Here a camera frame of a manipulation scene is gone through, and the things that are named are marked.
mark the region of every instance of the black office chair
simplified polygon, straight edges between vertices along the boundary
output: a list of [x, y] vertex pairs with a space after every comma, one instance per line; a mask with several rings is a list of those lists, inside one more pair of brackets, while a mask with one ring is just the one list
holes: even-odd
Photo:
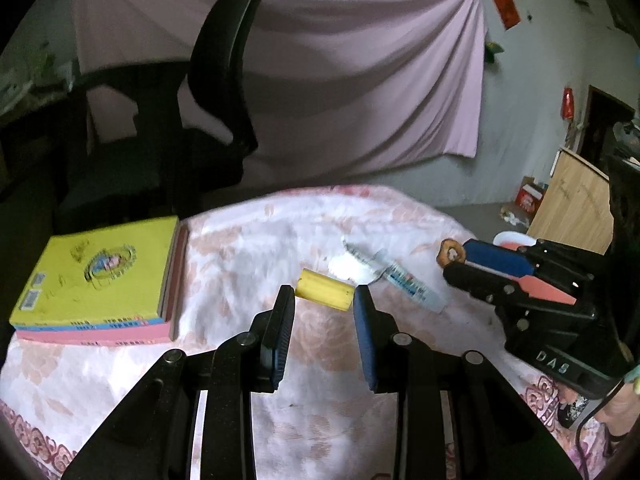
[[[240, 182], [243, 159], [258, 147], [242, 92], [242, 54], [260, 1], [218, 0], [189, 61], [116, 66], [80, 78], [76, 91], [105, 85], [132, 99], [137, 135], [99, 144], [90, 156], [85, 139], [69, 139], [69, 192], [57, 232], [162, 214], [184, 218], [199, 212], [200, 192]], [[197, 104], [231, 131], [230, 144], [182, 127], [177, 91], [187, 74]]]

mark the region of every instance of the pink curtain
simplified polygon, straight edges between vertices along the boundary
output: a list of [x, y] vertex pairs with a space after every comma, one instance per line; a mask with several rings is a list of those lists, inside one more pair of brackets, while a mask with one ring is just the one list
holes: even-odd
[[[216, 0], [76, 0], [83, 72], [188, 59]], [[474, 156], [484, 14], [481, 0], [263, 0], [244, 54], [259, 148], [242, 186], [368, 173], [441, 153]], [[230, 133], [186, 83], [185, 124]], [[133, 135], [134, 106], [90, 95], [98, 135]]]

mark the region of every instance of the cardboard box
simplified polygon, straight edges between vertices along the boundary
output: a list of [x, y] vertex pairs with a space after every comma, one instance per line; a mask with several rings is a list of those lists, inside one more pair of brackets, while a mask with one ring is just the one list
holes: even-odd
[[544, 190], [533, 184], [533, 182], [533, 177], [524, 177], [515, 200], [515, 203], [532, 217], [536, 215], [545, 196]]

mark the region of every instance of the tube of cream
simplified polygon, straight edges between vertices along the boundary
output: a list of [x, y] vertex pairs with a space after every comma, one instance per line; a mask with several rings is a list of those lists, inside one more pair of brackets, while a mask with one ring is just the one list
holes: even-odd
[[373, 256], [370, 256], [367, 250], [355, 244], [347, 243], [344, 240], [342, 244], [349, 254], [369, 266], [374, 272], [380, 273], [381, 276], [384, 276], [396, 287], [404, 290], [416, 303], [438, 314], [444, 310], [446, 304], [442, 298], [389, 257], [385, 250], [378, 251]]

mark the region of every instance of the white cloth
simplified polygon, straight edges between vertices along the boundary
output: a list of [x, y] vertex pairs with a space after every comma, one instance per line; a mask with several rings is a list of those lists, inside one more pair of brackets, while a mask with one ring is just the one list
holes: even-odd
[[[440, 241], [471, 236], [453, 219], [391, 189], [351, 186], [281, 192], [209, 211], [191, 219], [190, 227], [174, 344], [91, 348], [11, 341], [0, 375], [1, 407], [51, 478], [163, 352], [208, 351], [244, 332], [256, 313], [273, 306], [281, 284], [295, 285], [304, 267], [327, 274], [332, 259], [344, 254], [344, 236], [386, 249], [446, 299], [444, 311], [434, 314], [387, 282], [372, 285], [376, 306], [401, 330], [439, 351], [481, 351], [577, 458], [572, 434], [556, 422], [553, 382], [504, 351], [490, 305], [444, 282], [435, 261]], [[395, 397], [368, 390], [351, 312], [297, 300], [284, 380], [276, 394], [253, 395], [252, 405], [260, 480], [369, 480], [391, 472]], [[583, 435], [594, 474], [603, 465], [602, 431], [594, 421]], [[199, 468], [198, 452], [193, 468]]]

